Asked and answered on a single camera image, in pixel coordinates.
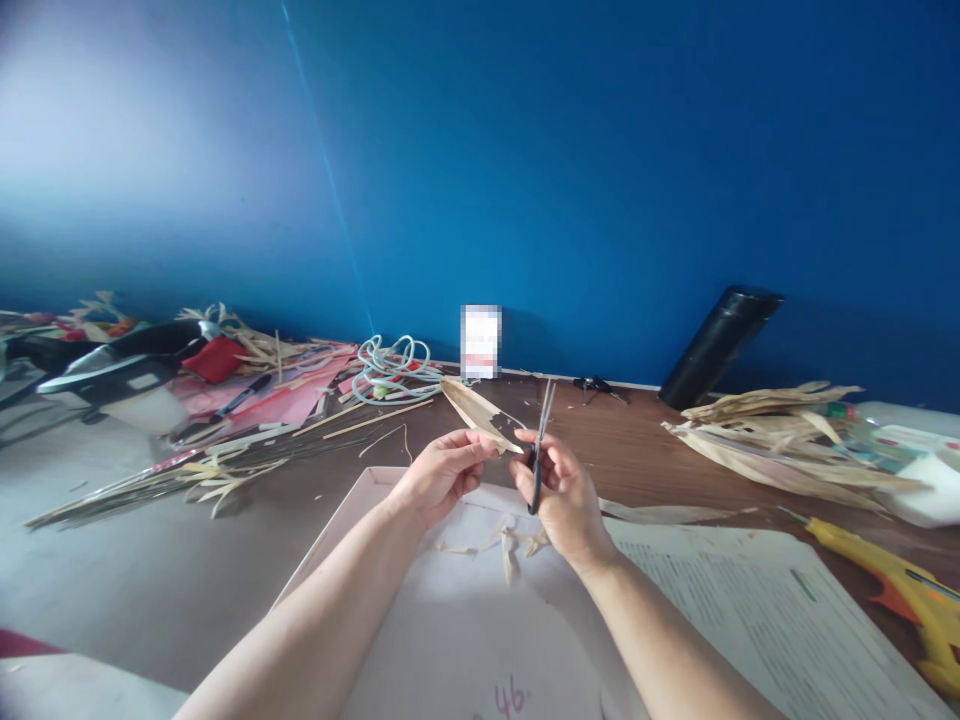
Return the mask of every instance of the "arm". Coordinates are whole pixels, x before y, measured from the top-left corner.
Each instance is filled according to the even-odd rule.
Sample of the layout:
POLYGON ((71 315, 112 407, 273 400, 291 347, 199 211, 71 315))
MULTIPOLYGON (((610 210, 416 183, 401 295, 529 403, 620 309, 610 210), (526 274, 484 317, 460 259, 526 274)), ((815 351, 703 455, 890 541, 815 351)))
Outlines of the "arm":
MULTIPOLYGON (((518 430, 532 442, 536 433, 518 430)), ((593 481, 573 453, 551 435, 541 453, 540 520, 597 604, 653 720, 710 717, 742 720, 783 715, 764 698, 627 559, 603 526, 593 481)), ((510 463, 530 502, 533 474, 510 463)))
POLYGON ((496 446, 460 430, 403 479, 214 668, 175 720, 339 715, 426 530, 476 489, 496 446))

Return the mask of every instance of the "white cable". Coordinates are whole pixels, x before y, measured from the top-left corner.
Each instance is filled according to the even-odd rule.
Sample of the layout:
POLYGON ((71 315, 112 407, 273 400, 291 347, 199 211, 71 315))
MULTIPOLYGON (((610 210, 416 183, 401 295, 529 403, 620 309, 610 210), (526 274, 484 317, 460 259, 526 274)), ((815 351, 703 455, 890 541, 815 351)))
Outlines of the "white cable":
POLYGON ((440 378, 443 377, 443 373, 436 368, 429 367, 430 348, 425 342, 404 335, 388 348, 382 348, 382 343, 383 338, 380 335, 374 335, 363 343, 357 351, 357 358, 364 364, 364 368, 359 375, 353 378, 353 394, 361 402, 367 405, 409 405, 410 403, 422 402, 424 398, 432 397, 440 392, 440 378), (398 352, 401 345, 403 345, 403 350, 398 352), (418 345, 423 346, 426 355, 423 359, 415 358, 418 345), (411 370, 414 362, 418 363, 419 367, 411 370), (377 388, 406 391, 401 382, 391 380, 394 377, 401 380, 412 378, 432 387, 418 388, 413 397, 406 396, 394 400, 377 400, 375 397, 366 397, 365 394, 358 391, 359 386, 363 383, 370 383, 374 387, 374 395, 377 388))

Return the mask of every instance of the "tangled cable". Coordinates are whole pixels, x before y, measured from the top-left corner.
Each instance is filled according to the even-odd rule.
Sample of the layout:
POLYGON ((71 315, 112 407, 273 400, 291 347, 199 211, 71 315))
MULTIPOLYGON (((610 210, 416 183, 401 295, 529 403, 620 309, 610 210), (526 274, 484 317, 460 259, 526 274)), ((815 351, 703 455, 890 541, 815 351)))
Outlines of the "tangled cable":
POLYGON ((374 335, 357 351, 357 358, 365 365, 360 374, 353 378, 353 393, 361 402, 368 405, 409 405, 432 397, 440 392, 440 378, 443 373, 430 367, 430 348, 421 341, 404 335, 388 348, 382 348, 383 337, 374 335), (417 345, 423 346, 425 357, 416 359, 417 345), (412 378, 426 385, 420 389, 408 390, 403 380, 412 378), (373 393, 366 395, 372 385, 373 393), (402 392, 404 396, 386 399, 390 394, 402 392))

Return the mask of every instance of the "blue wall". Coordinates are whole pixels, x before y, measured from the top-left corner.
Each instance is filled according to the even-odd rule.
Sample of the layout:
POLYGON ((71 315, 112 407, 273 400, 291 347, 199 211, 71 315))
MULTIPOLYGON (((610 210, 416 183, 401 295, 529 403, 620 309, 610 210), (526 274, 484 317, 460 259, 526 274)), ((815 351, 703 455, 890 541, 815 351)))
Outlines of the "blue wall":
POLYGON ((725 389, 822 377, 960 411, 950 3, 83 5, 71 23, 102 35, 77 44, 111 47, 139 94, 35 49, 20 65, 57 56, 85 89, 59 122, 46 90, 10 173, 0 48, 0 299, 223 298, 355 339, 369 309, 450 358, 460 304, 495 302, 505 366, 656 384, 745 282, 788 301, 725 389), (70 177, 38 167, 78 110, 109 135, 70 177))
POLYGON ((0 301, 368 335, 295 68, 276 2, 9 2, 0 301))

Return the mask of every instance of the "forearm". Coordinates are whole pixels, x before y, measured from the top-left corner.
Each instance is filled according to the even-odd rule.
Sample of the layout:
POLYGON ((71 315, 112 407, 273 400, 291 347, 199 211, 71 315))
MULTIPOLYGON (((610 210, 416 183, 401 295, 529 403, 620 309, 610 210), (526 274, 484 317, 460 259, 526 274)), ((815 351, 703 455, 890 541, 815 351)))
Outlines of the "forearm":
POLYGON ((377 506, 221 661, 177 720, 336 717, 423 533, 415 511, 377 506))
POLYGON ((581 579, 653 720, 783 718, 622 553, 581 579))

